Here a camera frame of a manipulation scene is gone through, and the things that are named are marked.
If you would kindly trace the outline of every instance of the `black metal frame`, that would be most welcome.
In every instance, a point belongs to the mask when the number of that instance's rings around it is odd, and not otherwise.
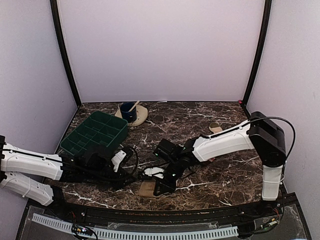
[[[60,49],[60,54],[61,58],[63,61],[64,69],[70,84],[70,88],[74,97],[74,100],[76,102],[76,105],[80,107],[82,105],[79,92],[77,90],[77,86],[75,83],[74,76],[72,74],[67,50],[66,50],[66,44],[62,32],[62,27],[61,27],[61,22],[60,22],[60,17],[59,17],[59,9],[58,9],[58,3],[57,0],[50,0],[51,4],[51,11],[52,11],[52,18],[53,18],[53,23],[54,23],[54,28],[55,28],[55,33],[56,33],[56,38],[59,44],[59,49]],[[261,29],[260,29],[260,35],[259,35],[259,40],[252,64],[252,69],[250,73],[250,77],[248,80],[248,84],[246,86],[246,90],[243,96],[243,99],[239,101],[241,107],[244,110],[244,113],[246,114],[247,117],[250,117],[250,113],[247,110],[247,104],[255,83],[255,79],[257,76],[262,52],[264,49],[265,45],[265,40],[266,40],[266,35],[267,35],[267,29],[268,29],[268,24],[269,24],[269,18],[270,18],[270,12],[271,12],[271,6],[272,6],[272,0],[265,0],[264,3],[264,11],[263,11],[263,17],[262,17],[262,23],[261,23]]]
[[[66,49],[66,44],[61,28],[61,22],[60,22],[60,17],[59,17],[59,10],[58,10],[58,3],[57,0],[50,0],[50,5],[51,5],[51,12],[52,12],[52,18],[53,18],[53,23],[54,23],[54,28],[55,28],[55,34],[56,34],[56,39],[58,41],[59,49],[60,49],[60,54],[61,58],[63,61],[64,69],[66,76],[68,78],[70,88],[73,94],[74,101],[78,107],[81,106],[81,99],[77,90],[76,82],[74,79],[74,76],[72,74],[68,54],[67,54],[67,49]]]
[[[241,105],[241,107],[247,117],[250,116],[250,113],[247,110],[247,104],[248,104],[252,89],[255,84],[262,52],[264,50],[264,45],[265,45],[265,40],[266,40],[267,30],[268,30],[268,24],[269,24],[269,18],[270,18],[270,12],[271,12],[271,6],[272,6],[272,0],[265,0],[260,35],[259,35],[259,40],[258,40],[258,44],[256,47],[256,52],[255,52],[255,56],[254,56],[254,60],[253,60],[253,65],[252,65],[250,77],[249,77],[248,84],[245,89],[243,99],[239,101],[239,103],[240,103],[240,105]]]

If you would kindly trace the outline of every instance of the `lavender wall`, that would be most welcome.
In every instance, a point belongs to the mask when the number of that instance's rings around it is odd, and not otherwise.
[[[320,237],[320,1],[274,0],[248,109],[290,120],[296,146],[284,183],[296,192],[313,239]],[[290,128],[284,126],[287,144]]]
[[[237,101],[264,0],[60,0],[83,102]]]
[[[0,1],[0,135],[53,153],[76,111],[50,1]],[[13,240],[26,199],[0,189],[0,239]]]

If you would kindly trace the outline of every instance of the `dark brown marble surface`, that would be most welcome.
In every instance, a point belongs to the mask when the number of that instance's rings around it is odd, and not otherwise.
[[[119,105],[83,104],[68,133],[94,111],[115,114]],[[200,134],[211,134],[209,124],[212,122],[227,129],[247,119],[236,102],[142,102],[141,105],[148,109],[148,119],[140,126],[129,128],[123,142],[138,151],[138,170],[164,162],[152,155],[162,138],[183,144]],[[123,167],[130,171],[133,166],[134,157]],[[50,179],[46,183],[61,187],[70,203],[123,210],[196,210],[245,204],[261,198],[262,164],[254,150],[219,156],[209,165],[198,165],[193,170],[196,174],[177,181],[175,193],[159,198],[137,196],[140,181],[118,191],[86,183],[62,183]]]

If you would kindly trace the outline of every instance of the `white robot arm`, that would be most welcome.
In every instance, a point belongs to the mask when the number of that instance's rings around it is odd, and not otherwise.
[[[262,113],[254,112],[251,119],[264,117]],[[144,169],[141,175],[145,179],[156,179],[155,196],[172,193],[176,189],[176,181],[188,167],[221,155],[249,149],[256,149],[262,161],[262,200],[275,201],[286,161],[286,150],[284,131],[271,120],[256,121],[254,124],[246,120],[222,132],[192,138],[184,146],[163,139],[154,154],[165,159],[168,166],[165,169],[149,167]]]
[[[54,200],[64,199],[61,189],[37,182],[22,173],[56,181],[78,183],[94,181],[101,183],[108,182],[108,179],[112,181],[115,178],[119,179],[115,183],[120,188],[129,184],[130,182],[127,181],[129,177],[127,178],[127,173],[120,168],[120,163],[131,157],[132,152],[126,149],[125,151],[120,150],[115,155],[105,153],[103,156],[98,156],[98,153],[101,152],[103,151],[93,150],[91,154],[80,158],[42,154],[5,143],[5,137],[0,136],[0,187],[48,206]]]

